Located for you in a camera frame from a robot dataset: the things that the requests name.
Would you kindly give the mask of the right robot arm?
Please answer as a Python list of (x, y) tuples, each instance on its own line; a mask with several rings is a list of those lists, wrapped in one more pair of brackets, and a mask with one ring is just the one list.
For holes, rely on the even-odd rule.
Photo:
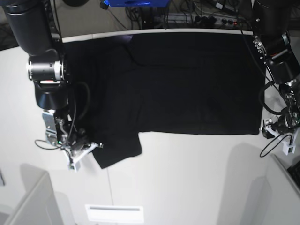
[(86, 131), (75, 126), (87, 113), (90, 89), (84, 82), (72, 83), (51, 1), (2, 0), (0, 5), (18, 45), (29, 56), (26, 69), (37, 105), (43, 109), (45, 142), (69, 156), (101, 148), (101, 143), (90, 141)]

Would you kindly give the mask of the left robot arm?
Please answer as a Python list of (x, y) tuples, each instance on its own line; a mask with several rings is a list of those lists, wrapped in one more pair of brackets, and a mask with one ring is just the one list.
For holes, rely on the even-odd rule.
[[(260, 90), (262, 106), (278, 120), (264, 124), (263, 136), (293, 133), (300, 126), (300, 64), (291, 47), (288, 31), (293, 0), (244, 0), (238, 14), (251, 23), (253, 43), (261, 55), (271, 80)], [(263, 95), (273, 86), (286, 104), (280, 111), (270, 109)]]

